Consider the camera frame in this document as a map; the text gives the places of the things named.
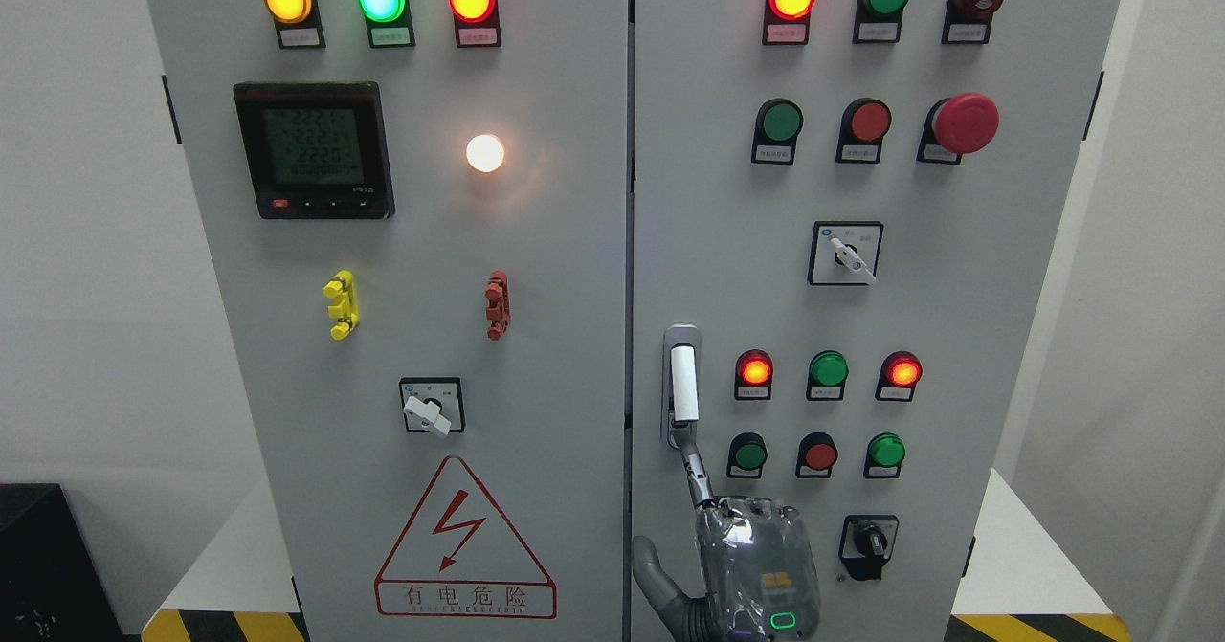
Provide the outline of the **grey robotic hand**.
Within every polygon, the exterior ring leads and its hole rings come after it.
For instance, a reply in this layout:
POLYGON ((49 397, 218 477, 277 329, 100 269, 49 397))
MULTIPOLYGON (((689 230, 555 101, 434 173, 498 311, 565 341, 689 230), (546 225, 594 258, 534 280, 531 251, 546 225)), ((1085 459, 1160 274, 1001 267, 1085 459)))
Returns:
POLYGON ((693 425, 673 431, 696 517, 707 594, 687 597, 637 535, 632 576, 677 641, 810 640, 821 620, 813 551, 799 511, 769 497, 717 497, 693 425))

